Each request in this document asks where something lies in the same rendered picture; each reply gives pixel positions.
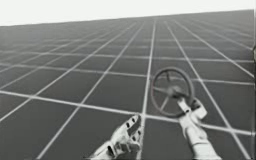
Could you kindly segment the dark steering wheel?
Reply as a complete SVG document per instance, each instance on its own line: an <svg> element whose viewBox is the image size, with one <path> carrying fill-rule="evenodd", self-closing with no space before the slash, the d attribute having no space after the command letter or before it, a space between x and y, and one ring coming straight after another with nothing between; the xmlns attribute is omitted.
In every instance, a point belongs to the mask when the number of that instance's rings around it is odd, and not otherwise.
<svg viewBox="0 0 256 160"><path fill-rule="evenodd" d="M152 79L150 98L160 114L179 118L191 109L195 99L194 85L182 69L165 67L158 70Z"/></svg>

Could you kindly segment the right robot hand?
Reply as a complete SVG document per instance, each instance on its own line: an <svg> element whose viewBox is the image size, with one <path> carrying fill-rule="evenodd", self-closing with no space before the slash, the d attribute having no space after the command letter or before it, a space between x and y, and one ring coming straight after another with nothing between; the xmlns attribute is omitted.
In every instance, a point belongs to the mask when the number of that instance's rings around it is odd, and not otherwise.
<svg viewBox="0 0 256 160"><path fill-rule="evenodd" d="M207 111L198 98L192 100L192 104L188 105L184 98L178 101L178 106L182 110L182 114L178 117L178 121L183 130L188 128L194 129L197 133L203 132L201 120L207 115Z"/></svg>

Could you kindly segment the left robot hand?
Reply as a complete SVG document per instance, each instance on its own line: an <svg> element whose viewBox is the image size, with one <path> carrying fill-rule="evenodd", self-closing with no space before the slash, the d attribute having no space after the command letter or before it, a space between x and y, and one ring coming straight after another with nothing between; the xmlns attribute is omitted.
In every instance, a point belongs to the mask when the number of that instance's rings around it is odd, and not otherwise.
<svg viewBox="0 0 256 160"><path fill-rule="evenodd" d="M132 115L111 136L111 143L116 154L138 152L141 149L141 135L141 116L139 114Z"/></svg>

